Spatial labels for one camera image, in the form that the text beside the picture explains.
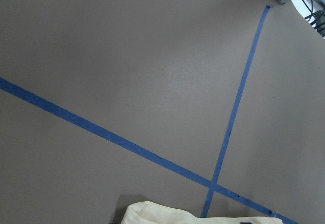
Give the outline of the cream long-sleeve printed shirt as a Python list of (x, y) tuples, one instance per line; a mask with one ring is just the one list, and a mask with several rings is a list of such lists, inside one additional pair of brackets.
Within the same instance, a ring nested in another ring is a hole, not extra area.
[(151, 201), (137, 202), (127, 207), (122, 223), (188, 223), (188, 224), (240, 224), (240, 223), (283, 223), (275, 217), (209, 217), (198, 218), (191, 213), (163, 206)]

